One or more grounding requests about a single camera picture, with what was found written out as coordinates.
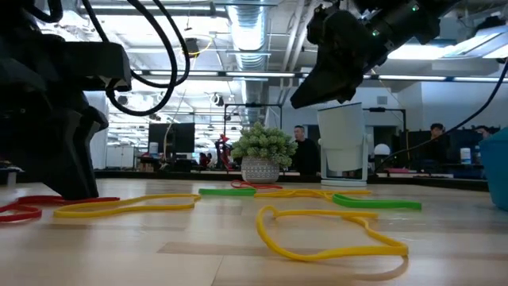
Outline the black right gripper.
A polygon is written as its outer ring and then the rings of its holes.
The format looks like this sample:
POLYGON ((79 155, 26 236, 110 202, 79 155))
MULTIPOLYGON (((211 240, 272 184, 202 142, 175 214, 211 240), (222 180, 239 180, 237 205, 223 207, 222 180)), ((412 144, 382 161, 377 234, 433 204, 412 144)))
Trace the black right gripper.
POLYGON ((384 64, 391 52, 390 3, 358 3, 357 17, 338 3, 314 7, 307 40, 317 46, 316 63, 291 96, 293 107, 350 101, 363 74, 384 64))

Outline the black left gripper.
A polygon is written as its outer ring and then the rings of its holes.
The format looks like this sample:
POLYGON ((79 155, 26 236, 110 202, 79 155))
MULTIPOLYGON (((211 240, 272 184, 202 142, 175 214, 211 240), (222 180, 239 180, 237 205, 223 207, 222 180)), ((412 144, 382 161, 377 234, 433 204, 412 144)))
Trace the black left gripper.
POLYGON ((49 117, 16 130, 11 161, 67 200, 99 197, 90 142, 109 123, 84 93, 130 89, 119 44, 1 36, 1 118, 49 117))

